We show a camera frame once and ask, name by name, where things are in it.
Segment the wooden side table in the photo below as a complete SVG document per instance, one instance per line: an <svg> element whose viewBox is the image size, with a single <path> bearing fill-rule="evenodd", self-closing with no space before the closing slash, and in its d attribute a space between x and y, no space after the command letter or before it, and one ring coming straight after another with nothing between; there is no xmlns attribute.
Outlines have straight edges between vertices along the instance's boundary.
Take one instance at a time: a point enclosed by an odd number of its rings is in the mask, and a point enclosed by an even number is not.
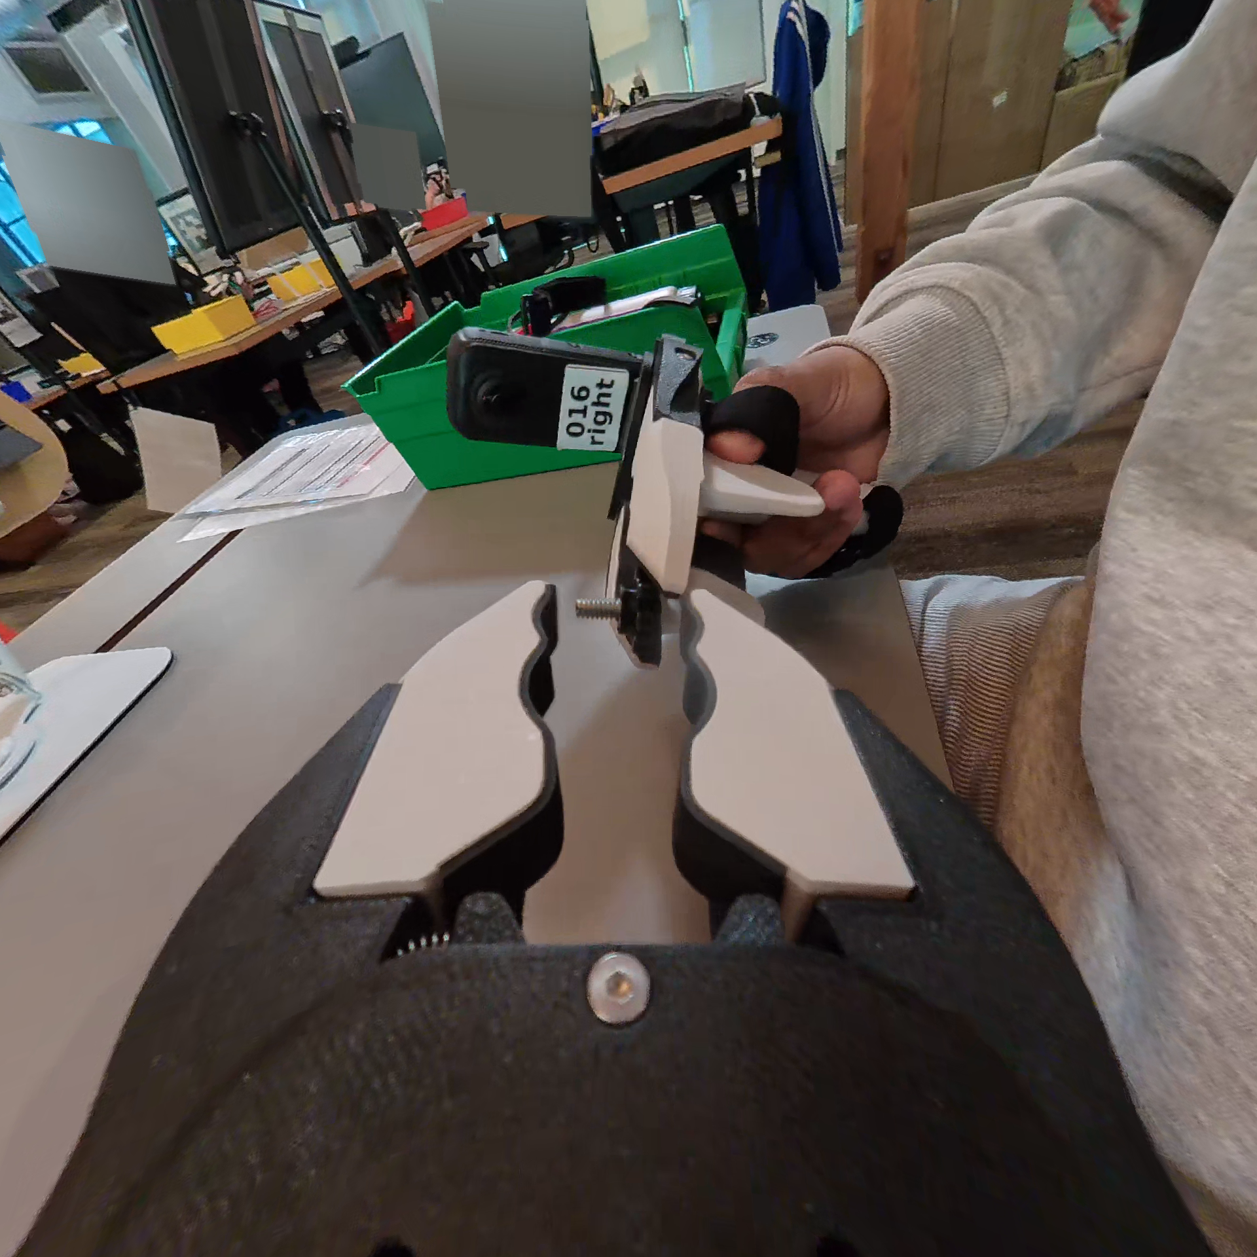
<svg viewBox="0 0 1257 1257"><path fill-rule="evenodd" d="M594 206L602 236L614 252L657 240L656 207L648 194L684 191L699 195L699 185L717 179L722 170L744 175L747 219L759 221L757 170L781 158L781 116L759 116L750 127L716 137L699 146L666 155L617 175L603 175L599 152L591 157L591 176L602 200Z"/></svg>

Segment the laminated paper sheet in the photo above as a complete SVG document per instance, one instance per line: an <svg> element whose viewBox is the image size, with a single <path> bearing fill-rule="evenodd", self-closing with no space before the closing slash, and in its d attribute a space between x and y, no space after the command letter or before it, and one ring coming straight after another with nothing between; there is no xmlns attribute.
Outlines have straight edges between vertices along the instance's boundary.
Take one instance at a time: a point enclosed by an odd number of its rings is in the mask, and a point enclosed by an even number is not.
<svg viewBox="0 0 1257 1257"><path fill-rule="evenodd" d="M184 541L208 540L301 514L362 504L416 483L401 451L373 421L282 436L180 513Z"/></svg>

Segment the wooden post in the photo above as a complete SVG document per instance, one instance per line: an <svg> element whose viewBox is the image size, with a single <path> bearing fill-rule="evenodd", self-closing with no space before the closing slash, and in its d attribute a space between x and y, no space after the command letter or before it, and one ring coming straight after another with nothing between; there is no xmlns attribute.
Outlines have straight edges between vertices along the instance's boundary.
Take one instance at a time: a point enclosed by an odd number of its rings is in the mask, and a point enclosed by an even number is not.
<svg viewBox="0 0 1257 1257"><path fill-rule="evenodd" d="M924 1L864 4L856 294L903 264L916 148Z"/></svg>

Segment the black bag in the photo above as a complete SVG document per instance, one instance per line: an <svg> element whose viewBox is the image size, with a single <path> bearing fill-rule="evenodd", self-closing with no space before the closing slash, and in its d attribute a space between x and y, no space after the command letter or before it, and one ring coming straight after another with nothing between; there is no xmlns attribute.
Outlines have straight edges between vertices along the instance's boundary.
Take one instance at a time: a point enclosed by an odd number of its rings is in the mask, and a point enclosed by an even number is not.
<svg viewBox="0 0 1257 1257"><path fill-rule="evenodd" d="M624 107L594 130L594 163L611 178L781 115L772 92L742 83L698 92L663 92Z"/></svg>

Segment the white box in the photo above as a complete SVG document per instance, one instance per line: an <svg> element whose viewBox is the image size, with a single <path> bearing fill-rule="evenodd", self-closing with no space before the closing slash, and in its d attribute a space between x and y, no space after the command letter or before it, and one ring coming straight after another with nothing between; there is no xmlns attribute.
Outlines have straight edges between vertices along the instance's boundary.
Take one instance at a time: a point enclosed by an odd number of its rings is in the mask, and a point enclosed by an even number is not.
<svg viewBox="0 0 1257 1257"><path fill-rule="evenodd" d="M781 366L828 339L826 309L822 305L798 305L748 318L744 368Z"/></svg>

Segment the white card stand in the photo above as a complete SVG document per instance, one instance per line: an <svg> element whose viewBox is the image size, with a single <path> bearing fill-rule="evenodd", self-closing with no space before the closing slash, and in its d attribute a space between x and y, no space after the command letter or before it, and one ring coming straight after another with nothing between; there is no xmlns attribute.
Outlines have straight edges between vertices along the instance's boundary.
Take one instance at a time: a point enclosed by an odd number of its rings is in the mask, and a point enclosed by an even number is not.
<svg viewBox="0 0 1257 1257"><path fill-rule="evenodd" d="M130 424L150 511L178 513L222 478L223 451L213 423L133 406Z"/></svg>

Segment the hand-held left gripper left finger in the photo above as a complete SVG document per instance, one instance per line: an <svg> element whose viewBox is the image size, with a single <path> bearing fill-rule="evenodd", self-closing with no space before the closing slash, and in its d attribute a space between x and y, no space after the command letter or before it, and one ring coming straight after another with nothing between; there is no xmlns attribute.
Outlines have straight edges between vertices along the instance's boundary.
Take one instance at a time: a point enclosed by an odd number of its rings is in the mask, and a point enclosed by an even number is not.
<svg viewBox="0 0 1257 1257"><path fill-rule="evenodd" d="M434 894L543 803L555 748L530 691L555 647L555 588L528 580L404 673L312 887Z"/></svg>

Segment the person's right hand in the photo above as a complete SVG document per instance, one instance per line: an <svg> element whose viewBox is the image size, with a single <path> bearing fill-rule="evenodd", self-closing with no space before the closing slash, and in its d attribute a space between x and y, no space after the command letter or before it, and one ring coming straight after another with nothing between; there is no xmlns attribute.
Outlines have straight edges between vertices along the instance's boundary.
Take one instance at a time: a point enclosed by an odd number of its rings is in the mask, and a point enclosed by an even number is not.
<svg viewBox="0 0 1257 1257"><path fill-rule="evenodd" d="M747 571L804 577L853 534L861 489L877 478L891 433L891 397L879 365L846 344L823 344L783 366L745 374L735 386L781 387L799 406L798 466L816 472L825 511L762 525L702 520L702 532L733 544Z"/></svg>

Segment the person's right forearm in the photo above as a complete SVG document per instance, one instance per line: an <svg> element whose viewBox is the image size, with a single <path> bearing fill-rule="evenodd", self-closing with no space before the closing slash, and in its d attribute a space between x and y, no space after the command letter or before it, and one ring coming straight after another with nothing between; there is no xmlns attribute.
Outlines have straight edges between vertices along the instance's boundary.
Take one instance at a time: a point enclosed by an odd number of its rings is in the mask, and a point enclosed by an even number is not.
<svg viewBox="0 0 1257 1257"><path fill-rule="evenodd" d="M888 386L873 480L1039 456L1150 386L1233 195L1185 154L1097 137L907 260L823 344Z"/></svg>

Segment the long wooden table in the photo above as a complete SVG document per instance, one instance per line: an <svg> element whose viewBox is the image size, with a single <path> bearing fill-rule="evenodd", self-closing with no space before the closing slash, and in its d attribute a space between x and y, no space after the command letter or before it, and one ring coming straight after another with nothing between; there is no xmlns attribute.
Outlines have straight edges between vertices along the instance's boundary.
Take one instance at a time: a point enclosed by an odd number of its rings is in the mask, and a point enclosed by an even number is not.
<svg viewBox="0 0 1257 1257"><path fill-rule="evenodd" d="M406 242L404 248L413 266L421 266L422 263L443 257L457 245L470 240L479 230L490 228L493 222L512 228L527 225L539 219L540 216L536 213L472 213L446 227L416 233L415 239ZM291 303L285 303L279 314L270 318L256 320L252 327L247 327L237 335L184 354L166 351L139 366L99 383L98 387L102 393L112 393L223 362L253 350L265 341L300 326L303 321L313 318L325 309L335 309L341 305L344 305L344 299L337 287L301 296Z"/></svg>

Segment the black board on tripod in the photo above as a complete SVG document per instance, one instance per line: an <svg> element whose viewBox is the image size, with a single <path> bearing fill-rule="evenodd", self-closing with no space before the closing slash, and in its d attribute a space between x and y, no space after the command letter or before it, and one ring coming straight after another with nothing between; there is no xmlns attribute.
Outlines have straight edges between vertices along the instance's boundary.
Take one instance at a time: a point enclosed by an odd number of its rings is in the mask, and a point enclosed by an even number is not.
<svg viewBox="0 0 1257 1257"><path fill-rule="evenodd" d="M323 17L285 2L256 1L255 8L314 210L326 225L344 224L362 210L362 186L352 107Z"/></svg>
<svg viewBox="0 0 1257 1257"><path fill-rule="evenodd" d="M300 225L282 101L249 1L126 1L186 184L216 251Z"/></svg>

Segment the black knob thumb screw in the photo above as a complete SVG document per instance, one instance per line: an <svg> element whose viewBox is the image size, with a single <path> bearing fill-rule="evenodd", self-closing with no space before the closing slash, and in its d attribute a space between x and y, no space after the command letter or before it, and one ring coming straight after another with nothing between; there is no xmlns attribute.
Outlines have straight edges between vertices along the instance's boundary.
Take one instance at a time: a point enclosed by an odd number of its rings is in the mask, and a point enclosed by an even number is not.
<svg viewBox="0 0 1257 1257"><path fill-rule="evenodd" d="M615 594L579 598L575 610L582 619L609 622L623 644L639 659L659 653L663 637L663 597L650 579L638 576L621 585Z"/></svg>

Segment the yellow plastic bin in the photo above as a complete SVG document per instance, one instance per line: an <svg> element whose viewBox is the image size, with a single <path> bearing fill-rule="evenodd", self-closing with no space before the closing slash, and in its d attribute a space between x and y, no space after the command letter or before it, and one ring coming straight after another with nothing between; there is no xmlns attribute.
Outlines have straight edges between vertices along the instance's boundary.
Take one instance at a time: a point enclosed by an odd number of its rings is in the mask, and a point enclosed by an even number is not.
<svg viewBox="0 0 1257 1257"><path fill-rule="evenodd" d="M238 293L192 308L181 317L157 323L153 336L177 356L189 356L243 335L256 326L253 309Z"/></svg>
<svg viewBox="0 0 1257 1257"><path fill-rule="evenodd" d="M317 257L294 260L288 267L271 270L264 278L273 294L283 303L301 300L314 293L338 291L332 273Z"/></svg>

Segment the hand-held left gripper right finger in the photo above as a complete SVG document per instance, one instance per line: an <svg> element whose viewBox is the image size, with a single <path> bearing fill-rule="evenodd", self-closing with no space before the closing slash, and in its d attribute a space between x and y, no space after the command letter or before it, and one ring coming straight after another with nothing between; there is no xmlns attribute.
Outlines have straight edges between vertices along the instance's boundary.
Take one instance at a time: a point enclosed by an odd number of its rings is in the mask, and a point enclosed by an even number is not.
<svg viewBox="0 0 1257 1257"><path fill-rule="evenodd" d="M683 601L681 656L684 878L708 899L910 897L916 878L823 674L705 588Z"/></svg>

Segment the black item in bin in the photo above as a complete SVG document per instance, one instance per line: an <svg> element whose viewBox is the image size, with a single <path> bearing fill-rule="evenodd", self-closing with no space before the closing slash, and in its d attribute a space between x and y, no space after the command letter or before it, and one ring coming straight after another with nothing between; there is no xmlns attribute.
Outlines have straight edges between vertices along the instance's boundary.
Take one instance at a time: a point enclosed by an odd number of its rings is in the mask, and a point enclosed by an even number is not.
<svg viewBox="0 0 1257 1257"><path fill-rule="evenodd" d="M602 306L606 299L605 276L554 276L523 294L520 308L523 332L546 336L570 314Z"/></svg>

